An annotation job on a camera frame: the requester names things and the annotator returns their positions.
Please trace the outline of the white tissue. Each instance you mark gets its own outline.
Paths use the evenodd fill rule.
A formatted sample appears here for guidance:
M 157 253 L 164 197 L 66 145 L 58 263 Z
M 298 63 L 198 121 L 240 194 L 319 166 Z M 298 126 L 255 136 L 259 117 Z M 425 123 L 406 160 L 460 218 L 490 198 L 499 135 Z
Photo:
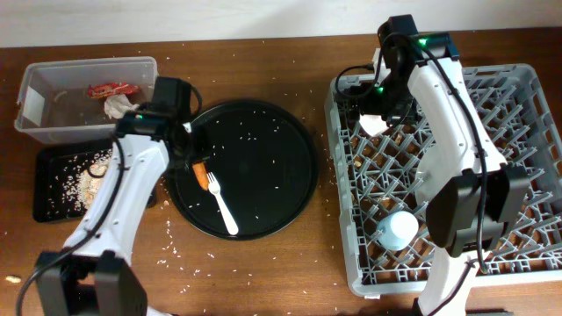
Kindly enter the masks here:
M 126 95 L 114 95 L 105 99 L 104 113 L 110 119 L 122 119 L 126 112 L 135 111 L 138 104 L 132 104 Z

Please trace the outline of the pink bowl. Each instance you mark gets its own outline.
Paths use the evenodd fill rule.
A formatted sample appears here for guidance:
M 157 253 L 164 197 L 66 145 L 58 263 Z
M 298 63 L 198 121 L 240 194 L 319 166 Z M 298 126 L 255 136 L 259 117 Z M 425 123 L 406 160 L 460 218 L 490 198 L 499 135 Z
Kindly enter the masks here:
M 361 114 L 358 122 L 371 137 L 377 137 L 389 129 L 387 123 L 379 115 Z

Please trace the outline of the light blue plastic cup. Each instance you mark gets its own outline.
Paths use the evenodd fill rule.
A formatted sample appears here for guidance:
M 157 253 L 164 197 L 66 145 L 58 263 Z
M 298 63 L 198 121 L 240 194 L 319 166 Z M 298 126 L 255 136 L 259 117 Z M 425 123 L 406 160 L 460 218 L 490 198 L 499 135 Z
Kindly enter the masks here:
M 378 238 L 387 250 L 400 251 L 413 240 L 419 230 L 417 218 L 410 212 L 398 211 L 383 218 L 377 226 Z

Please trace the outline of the rice and peanut pile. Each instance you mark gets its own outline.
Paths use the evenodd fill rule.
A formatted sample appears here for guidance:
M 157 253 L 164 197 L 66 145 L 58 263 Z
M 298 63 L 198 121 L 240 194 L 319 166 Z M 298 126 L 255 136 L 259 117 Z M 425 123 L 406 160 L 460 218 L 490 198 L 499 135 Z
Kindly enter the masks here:
M 54 179 L 61 185 L 59 201 L 67 214 L 83 214 L 93 203 L 112 158 L 111 149 L 63 158 L 62 175 Z

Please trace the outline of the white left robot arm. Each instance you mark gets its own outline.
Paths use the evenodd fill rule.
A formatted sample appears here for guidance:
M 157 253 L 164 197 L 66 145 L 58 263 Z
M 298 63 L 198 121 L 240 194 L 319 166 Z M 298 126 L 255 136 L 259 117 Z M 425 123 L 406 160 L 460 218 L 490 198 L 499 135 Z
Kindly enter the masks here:
M 118 120 L 90 209 L 60 251 L 40 254 L 19 291 L 17 315 L 33 284 L 46 315 L 158 314 L 131 268 L 133 244 L 161 175 L 198 154 L 193 97 L 201 94 L 190 83 L 159 76 L 151 101 Z

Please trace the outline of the red snack wrapper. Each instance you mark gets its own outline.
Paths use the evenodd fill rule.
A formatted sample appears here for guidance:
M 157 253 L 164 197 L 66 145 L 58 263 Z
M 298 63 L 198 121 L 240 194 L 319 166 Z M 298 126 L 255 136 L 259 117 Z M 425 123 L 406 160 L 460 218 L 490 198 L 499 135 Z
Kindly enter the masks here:
M 105 98 L 116 95 L 131 95 L 139 92 L 141 88 L 138 85 L 129 83 L 105 83 L 97 86 L 90 86 L 87 89 L 87 96 L 90 98 Z

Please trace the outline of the grey round plate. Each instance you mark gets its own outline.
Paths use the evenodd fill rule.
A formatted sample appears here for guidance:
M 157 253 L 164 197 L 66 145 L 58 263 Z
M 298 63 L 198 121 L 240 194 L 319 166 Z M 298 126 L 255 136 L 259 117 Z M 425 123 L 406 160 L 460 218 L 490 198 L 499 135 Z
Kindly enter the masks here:
M 420 186 L 415 190 L 415 200 L 418 205 L 431 201 L 439 191 L 434 177 L 437 162 L 438 146 L 430 147 L 421 158 L 415 174 L 415 178 L 421 181 Z

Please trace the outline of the orange carrot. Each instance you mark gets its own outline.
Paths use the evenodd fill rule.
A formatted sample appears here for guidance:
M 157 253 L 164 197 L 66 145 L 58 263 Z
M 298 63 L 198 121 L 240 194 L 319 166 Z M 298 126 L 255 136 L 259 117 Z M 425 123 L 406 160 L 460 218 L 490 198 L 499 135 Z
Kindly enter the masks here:
M 192 170 L 202 190 L 208 190 L 209 180 L 207 171 L 203 162 L 196 162 L 192 164 Z

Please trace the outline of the white plastic fork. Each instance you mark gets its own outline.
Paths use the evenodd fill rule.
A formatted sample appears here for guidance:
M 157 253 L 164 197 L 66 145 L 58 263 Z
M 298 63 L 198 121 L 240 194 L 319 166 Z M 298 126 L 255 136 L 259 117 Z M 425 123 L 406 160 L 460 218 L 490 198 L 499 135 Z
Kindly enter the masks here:
M 237 235 L 239 233 L 239 227 L 236 223 L 236 221 L 234 220 L 234 217 L 232 215 L 232 213 L 230 212 L 230 210 L 227 207 L 227 204 L 225 203 L 222 195 L 221 195 L 221 187 L 220 187 L 220 183 L 218 181 L 218 179 L 216 178 L 216 176 L 212 173 L 209 172 L 207 174 L 207 179 L 208 179 L 208 190 L 214 195 L 217 204 L 219 206 L 220 209 L 220 214 L 223 218 L 223 221 L 225 223 L 227 232 L 230 235 Z

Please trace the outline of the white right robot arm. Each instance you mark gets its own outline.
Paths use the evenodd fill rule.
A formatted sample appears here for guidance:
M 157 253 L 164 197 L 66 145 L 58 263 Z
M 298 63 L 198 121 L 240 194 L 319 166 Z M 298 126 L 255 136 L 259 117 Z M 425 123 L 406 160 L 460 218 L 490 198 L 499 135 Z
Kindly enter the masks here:
M 371 136 L 425 118 L 434 145 L 416 170 L 415 193 L 436 250 L 417 315 L 462 315 L 486 258 L 513 228 L 530 186 L 489 137 L 469 96 L 458 49 L 447 32 L 422 34 L 411 15 L 378 29 L 370 83 L 338 90 Z

